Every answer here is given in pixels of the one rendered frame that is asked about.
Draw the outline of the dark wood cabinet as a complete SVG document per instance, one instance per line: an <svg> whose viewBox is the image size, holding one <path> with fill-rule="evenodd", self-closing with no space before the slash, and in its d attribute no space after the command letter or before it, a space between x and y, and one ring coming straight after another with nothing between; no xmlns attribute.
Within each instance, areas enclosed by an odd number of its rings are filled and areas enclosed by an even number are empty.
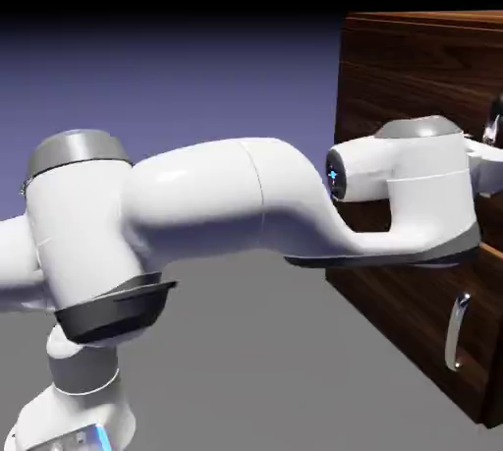
<svg viewBox="0 0 503 451"><path fill-rule="evenodd" d="M433 114L503 147L503 11L348 15L335 141ZM460 265L326 278L472 421L503 428L503 192L476 212L482 245Z"/></svg>

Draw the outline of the dark wood cabinet door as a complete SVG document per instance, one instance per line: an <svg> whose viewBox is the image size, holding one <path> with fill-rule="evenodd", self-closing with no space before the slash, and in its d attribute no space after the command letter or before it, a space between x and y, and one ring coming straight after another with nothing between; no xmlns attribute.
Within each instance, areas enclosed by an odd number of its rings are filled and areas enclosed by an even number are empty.
<svg viewBox="0 0 503 451"><path fill-rule="evenodd" d="M503 92L503 11L352 13L342 25L335 141L443 115L482 141Z"/></svg>
<svg viewBox="0 0 503 451"><path fill-rule="evenodd" d="M503 252L483 246L443 269L329 269L326 279L472 421L503 425ZM444 361L456 298L472 295L458 343L462 365Z"/></svg>

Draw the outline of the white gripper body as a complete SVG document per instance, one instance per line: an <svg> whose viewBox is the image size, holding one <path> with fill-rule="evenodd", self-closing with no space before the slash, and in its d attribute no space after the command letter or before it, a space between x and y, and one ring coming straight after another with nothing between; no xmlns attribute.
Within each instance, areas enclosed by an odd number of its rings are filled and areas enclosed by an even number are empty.
<svg viewBox="0 0 503 451"><path fill-rule="evenodd" d="M503 148L469 142L468 158L475 194L491 197L503 193Z"/></svg>

